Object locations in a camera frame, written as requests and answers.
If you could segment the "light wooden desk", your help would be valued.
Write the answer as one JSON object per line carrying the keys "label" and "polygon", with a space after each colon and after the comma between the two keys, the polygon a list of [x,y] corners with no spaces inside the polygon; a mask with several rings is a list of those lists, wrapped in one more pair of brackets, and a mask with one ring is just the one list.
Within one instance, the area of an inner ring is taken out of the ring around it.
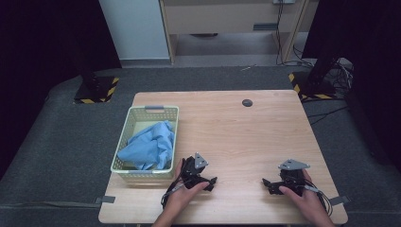
{"label": "light wooden desk", "polygon": [[159,0],[171,54],[173,38],[181,34],[273,31],[282,61],[290,59],[297,35],[310,29],[319,1]]}

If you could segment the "person's right hand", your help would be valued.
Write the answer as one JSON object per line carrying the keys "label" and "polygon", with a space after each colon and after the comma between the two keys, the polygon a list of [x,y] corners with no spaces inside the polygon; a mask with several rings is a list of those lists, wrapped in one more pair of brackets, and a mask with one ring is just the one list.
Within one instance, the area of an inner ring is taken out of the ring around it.
{"label": "person's right hand", "polygon": [[285,186],[280,186],[279,190],[296,205],[309,222],[315,217],[329,217],[315,192],[305,190],[303,196],[300,197]]}

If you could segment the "light blue button shirt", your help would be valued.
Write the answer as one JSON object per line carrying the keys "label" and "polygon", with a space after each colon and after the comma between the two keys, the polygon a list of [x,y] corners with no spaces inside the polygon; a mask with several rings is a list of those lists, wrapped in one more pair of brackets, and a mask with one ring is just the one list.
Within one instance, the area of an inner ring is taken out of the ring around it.
{"label": "light blue button shirt", "polygon": [[117,157],[138,170],[162,170],[172,160],[175,133],[168,120],[149,126],[129,139]]}

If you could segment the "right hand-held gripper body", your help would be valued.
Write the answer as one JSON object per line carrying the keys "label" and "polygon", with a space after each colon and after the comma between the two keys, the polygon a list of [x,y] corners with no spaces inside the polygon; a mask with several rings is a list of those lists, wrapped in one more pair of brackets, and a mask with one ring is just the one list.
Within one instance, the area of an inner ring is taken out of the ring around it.
{"label": "right hand-held gripper body", "polygon": [[303,170],[310,168],[310,165],[293,159],[288,159],[279,165],[278,168],[280,169],[279,176],[282,181],[272,183],[271,186],[277,186],[278,190],[280,186],[285,186],[295,192],[298,196],[302,196],[305,186],[305,175]]}

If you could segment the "white cabinet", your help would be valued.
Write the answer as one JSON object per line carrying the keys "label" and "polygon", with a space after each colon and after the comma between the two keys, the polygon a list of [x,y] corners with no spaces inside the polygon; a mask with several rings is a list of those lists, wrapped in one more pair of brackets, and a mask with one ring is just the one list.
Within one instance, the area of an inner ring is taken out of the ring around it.
{"label": "white cabinet", "polygon": [[159,0],[99,0],[121,61],[168,60]]}

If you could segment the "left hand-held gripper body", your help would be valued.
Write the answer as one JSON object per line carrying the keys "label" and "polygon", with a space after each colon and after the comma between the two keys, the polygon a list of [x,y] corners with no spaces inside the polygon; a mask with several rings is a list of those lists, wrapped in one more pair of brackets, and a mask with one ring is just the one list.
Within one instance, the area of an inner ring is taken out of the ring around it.
{"label": "left hand-held gripper body", "polygon": [[193,156],[183,159],[181,178],[184,186],[187,189],[191,189],[198,183],[210,183],[208,179],[205,179],[201,176],[201,173],[207,166],[208,162],[198,152],[196,152]]}

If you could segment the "person's left hand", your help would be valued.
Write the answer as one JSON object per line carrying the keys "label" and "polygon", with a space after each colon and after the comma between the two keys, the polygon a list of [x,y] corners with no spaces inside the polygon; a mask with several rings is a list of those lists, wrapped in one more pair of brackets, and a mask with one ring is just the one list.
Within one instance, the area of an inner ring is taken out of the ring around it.
{"label": "person's left hand", "polygon": [[208,185],[208,182],[201,182],[190,189],[182,186],[168,197],[163,213],[167,214],[169,218],[176,218],[189,202],[191,202]]}

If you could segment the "pale green plastic basket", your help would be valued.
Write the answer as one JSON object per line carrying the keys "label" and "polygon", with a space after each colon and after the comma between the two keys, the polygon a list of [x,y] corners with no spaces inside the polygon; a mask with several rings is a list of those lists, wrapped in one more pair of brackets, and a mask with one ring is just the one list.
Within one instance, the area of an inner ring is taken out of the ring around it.
{"label": "pale green plastic basket", "polygon": [[[127,183],[138,182],[163,182],[168,181],[174,175],[175,144],[179,122],[179,111],[177,106],[132,106],[129,108],[122,132],[117,143],[111,164],[111,172],[119,175]],[[117,152],[127,145],[127,142],[139,131],[152,126],[158,122],[168,120],[175,133],[172,160],[166,169],[138,170],[133,164],[121,161]]]}

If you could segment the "black stand with striped base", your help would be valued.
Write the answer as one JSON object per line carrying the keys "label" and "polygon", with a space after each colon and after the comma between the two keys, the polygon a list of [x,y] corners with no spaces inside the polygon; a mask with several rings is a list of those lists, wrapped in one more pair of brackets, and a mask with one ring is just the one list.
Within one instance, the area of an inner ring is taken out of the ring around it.
{"label": "black stand with striped base", "polygon": [[336,89],[325,78],[333,66],[330,59],[317,59],[315,65],[309,71],[292,72],[288,75],[293,90],[301,100],[308,98],[333,98]]}
{"label": "black stand with striped base", "polygon": [[82,54],[76,56],[74,64],[82,78],[74,97],[75,102],[84,104],[109,102],[119,78],[98,77]]}

